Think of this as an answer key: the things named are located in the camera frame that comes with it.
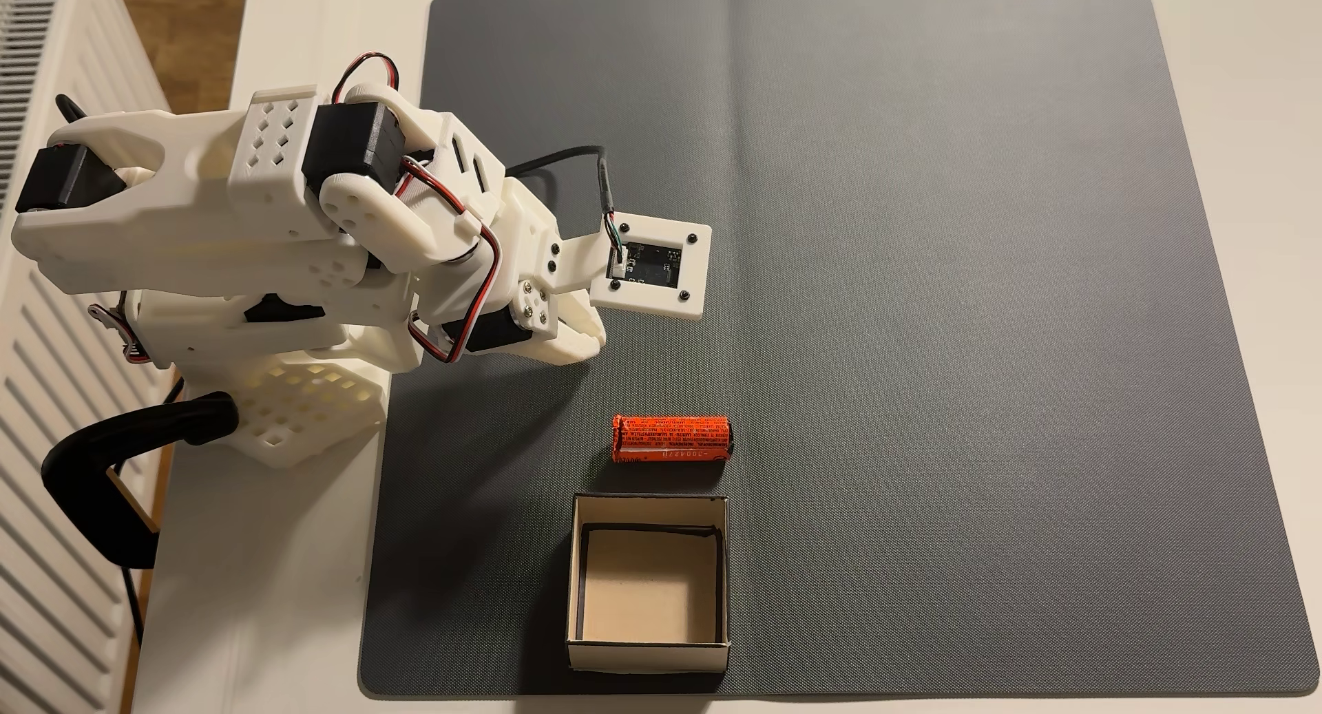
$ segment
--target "cutting mat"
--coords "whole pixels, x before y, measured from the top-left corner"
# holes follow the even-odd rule
[[[1317,684],[1147,0],[436,0],[422,104],[715,238],[701,323],[395,377],[368,692]],[[580,161],[529,180],[566,237]],[[738,448],[616,467],[615,413]],[[567,669],[579,491],[730,497],[724,676]]]

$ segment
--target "open box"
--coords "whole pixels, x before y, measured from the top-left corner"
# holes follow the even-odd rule
[[[724,670],[726,498],[576,495],[570,666],[608,673]]]

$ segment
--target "battery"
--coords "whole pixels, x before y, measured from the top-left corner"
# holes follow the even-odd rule
[[[724,461],[730,457],[730,420],[713,416],[615,415],[611,460]]]

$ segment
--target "white 3d-printed robot arm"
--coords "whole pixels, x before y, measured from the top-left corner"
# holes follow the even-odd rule
[[[130,360],[233,395],[226,443],[271,465],[317,454],[379,423],[389,374],[424,349],[564,365],[605,344],[594,307],[702,316],[711,230],[615,214],[600,148],[611,213],[564,239],[453,114],[381,85],[332,98],[91,115],[52,135],[20,198],[13,243],[46,278],[126,292],[94,316]]]

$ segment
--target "white radiator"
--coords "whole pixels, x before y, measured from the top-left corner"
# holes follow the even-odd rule
[[[118,295],[69,298],[13,251],[13,204],[63,124],[58,93],[87,114],[168,110],[123,0],[0,0],[0,713],[118,711],[132,620],[119,569],[41,485],[65,435],[156,405],[168,374],[134,366],[86,313]],[[157,457],[124,468],[151,509]]]

